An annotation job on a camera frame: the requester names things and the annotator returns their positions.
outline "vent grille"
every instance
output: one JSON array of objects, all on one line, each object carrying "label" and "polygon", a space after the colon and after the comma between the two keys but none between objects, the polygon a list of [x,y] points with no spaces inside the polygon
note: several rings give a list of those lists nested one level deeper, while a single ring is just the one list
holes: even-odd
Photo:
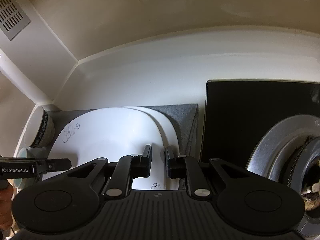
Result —
[{"label": "vent grille", "polygon": [[0,0],[0,28],[12,40],[30,19],[15,0]]}]

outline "bowl with dark floral band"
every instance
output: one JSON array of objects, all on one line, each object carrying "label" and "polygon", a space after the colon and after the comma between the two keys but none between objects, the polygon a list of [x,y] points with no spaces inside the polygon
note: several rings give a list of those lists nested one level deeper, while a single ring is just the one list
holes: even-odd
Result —
[{"label": "bowl with dark floral band", "polygon": [[42,106],[36,108],[30,117],[24,135],[26,147],[42,148],[53,139],[54,125],[52,118]]}]

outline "finger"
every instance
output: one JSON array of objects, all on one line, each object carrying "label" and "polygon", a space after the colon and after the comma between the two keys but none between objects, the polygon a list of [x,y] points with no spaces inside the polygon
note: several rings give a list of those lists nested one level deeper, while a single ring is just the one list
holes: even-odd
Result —
[{"label": "finger", "polygon": [[10,226],[12,226],[12,223],[13,223],[12,216],[10,214],[10,217],[8,216],[7,220],[4,223],[0,224],[0,228],[3,230],[7,230],[10,228]]},{"label": "finger", "polygon": [[11,201],[13,195],[13,187],[10,183],[8,183],[8,187],[6,189],[0,190],[0,200]]},{"label": "finger", "polygon": [[0,201],[0,217],[11,211],[11,201]]}]

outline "human hand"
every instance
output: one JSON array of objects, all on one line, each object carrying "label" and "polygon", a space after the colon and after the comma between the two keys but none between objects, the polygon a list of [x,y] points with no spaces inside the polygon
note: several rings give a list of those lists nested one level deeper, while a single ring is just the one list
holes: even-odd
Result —
[{"label": "human hand", "polygon": [[0,228],[8,229],[12,226],[11,216],[11,198],[13,194],[13,187],[8,183],[6,189],[0,190]]}]

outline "beige wall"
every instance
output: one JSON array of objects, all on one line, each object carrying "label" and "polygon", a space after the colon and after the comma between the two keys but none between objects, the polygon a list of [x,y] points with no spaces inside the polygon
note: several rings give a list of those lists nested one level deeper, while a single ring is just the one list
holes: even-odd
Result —
[{"label": "beige wall", "polygon": [[35,103],[0,72],[0,155],[12,157]]},{"label": "beige wall", "polygon": [[320,0],[30,0],[78,59],[186,29],[267,25],[320,33]]}]

